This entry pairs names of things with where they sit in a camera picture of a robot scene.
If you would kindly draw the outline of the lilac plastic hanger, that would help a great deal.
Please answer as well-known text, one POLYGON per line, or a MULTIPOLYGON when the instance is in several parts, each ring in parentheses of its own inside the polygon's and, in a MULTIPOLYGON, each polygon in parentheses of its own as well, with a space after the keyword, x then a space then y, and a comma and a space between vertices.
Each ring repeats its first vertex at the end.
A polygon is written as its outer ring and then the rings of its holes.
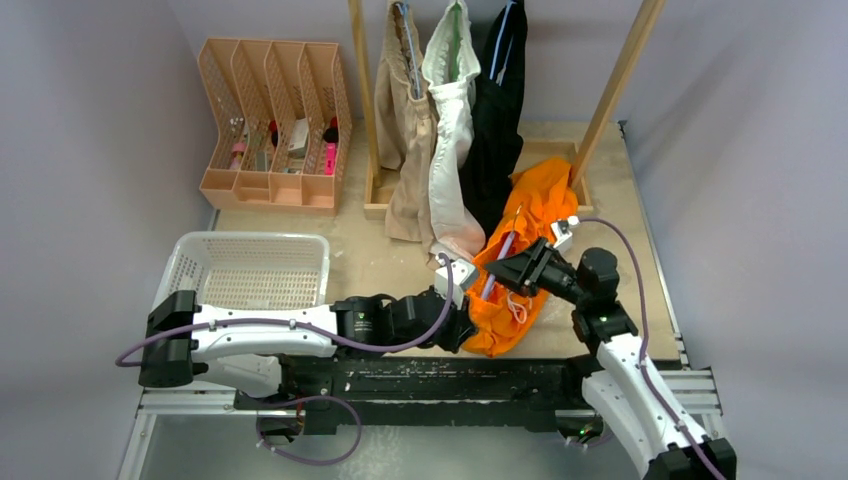
MULTIPOLYGON (((512 249, 512 245, 514 243, 514 238, 516 236, 517 220, 518 220, 518 217, 520 215, 522 208, 523 208, 523 204, 520 203, 518 208, 516 209, 514 216, 513 216, 511 230, 503 239, 501 248, 500 248, 498 255, 496 257, 497 261, 504 259, 507 256, 507 254, 510 252, 510 250, 512 249)), ((486 278, 486 283, 484 285, 484 288, 483 288, 483 291, 482 291, 482 294, 481 294, 481 298, 484 301, 488 300, 489 297, 491 296, 491 293, 494 290, 495 282, 496 282, 496 277, 493 274, 488 274, 487 278, 486 278)))

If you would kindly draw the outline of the orange shorts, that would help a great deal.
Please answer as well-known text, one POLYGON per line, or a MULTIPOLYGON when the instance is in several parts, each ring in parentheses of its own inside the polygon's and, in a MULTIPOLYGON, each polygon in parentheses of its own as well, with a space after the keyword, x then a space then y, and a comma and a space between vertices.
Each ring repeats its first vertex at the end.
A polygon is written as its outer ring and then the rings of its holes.
POLYGON ((543 254, 541 242, 555 242, 551 225, 577 214, 570 174, 567 160, 551 157, 512 176, 512 192, 496 210, 494 233, 473 259, 480 278, 466 295, 476 332, 463 342, 463 350, 490 358, 503 355, 534 325, 548 293, 525 283, 543 254))

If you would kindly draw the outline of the white plastic perforated basket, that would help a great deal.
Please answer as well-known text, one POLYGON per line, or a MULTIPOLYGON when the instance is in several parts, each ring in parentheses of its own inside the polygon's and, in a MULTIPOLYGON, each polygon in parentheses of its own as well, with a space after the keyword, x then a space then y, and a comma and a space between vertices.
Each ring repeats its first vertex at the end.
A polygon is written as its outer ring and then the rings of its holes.
POLYGON ((175 244, 154 306, 177 290, 201 304, 245 310, 293 310, 323 304, 328 241, 314 234, 198 231, 175 244))

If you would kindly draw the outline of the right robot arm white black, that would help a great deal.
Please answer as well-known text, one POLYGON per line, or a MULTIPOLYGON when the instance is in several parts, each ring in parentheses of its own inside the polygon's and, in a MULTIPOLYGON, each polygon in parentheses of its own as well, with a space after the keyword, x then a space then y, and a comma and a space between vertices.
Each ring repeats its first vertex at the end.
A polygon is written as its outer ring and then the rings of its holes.
POLYGON ((561 392, 590 405, 620 441, 644 479, 734 479, 737 455, 692 417, 647 355, 644 338, 617 298, 618 261, 610 251, 584 251, 577 266, 545 238, 490 262, 486 271, 524 297, 540 292, 571 303, 572 321, 597 366, 564 376, 561 392))

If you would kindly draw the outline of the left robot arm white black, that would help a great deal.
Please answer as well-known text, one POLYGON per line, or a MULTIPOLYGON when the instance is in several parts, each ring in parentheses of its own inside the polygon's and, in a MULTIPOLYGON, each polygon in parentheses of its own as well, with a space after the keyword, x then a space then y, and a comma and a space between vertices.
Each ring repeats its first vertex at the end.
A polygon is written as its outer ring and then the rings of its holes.
POLYGON ((239 310, 202 305, 193 290, 170 294, 148 315, 136 362, 145 388, 175 388, 200 379, 284 409, 298 382, 283 357, 380 357, 411 348, 456 353, 477 332, 459 289, 429 288, 295 310, 239 310))

